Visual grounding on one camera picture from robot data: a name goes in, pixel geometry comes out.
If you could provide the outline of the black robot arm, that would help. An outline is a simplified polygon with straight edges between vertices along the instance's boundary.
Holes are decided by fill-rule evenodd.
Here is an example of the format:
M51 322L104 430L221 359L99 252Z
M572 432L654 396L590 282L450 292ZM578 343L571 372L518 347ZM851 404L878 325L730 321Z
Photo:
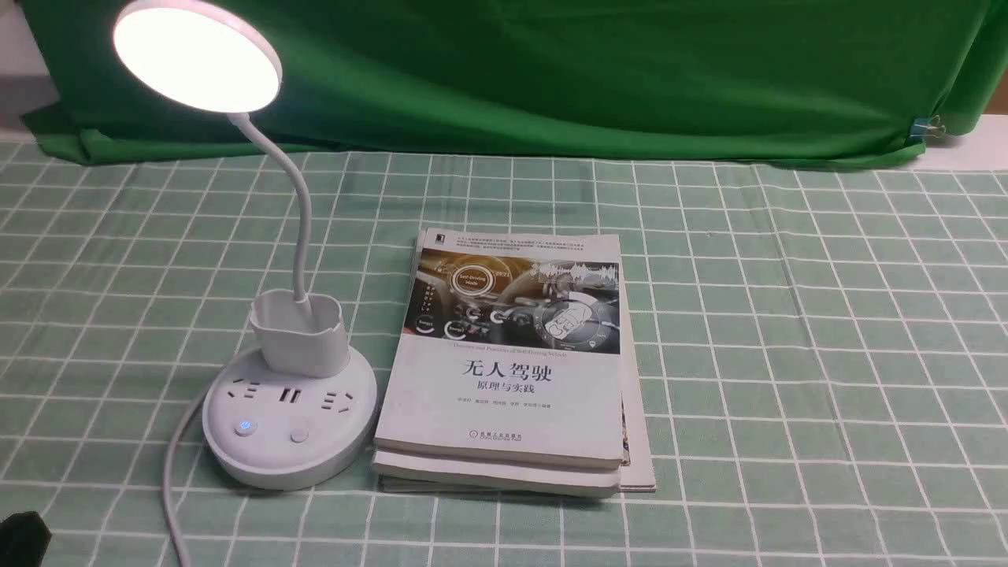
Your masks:
M41 566L52 538L39 513L11 514L1 523L1 566Z

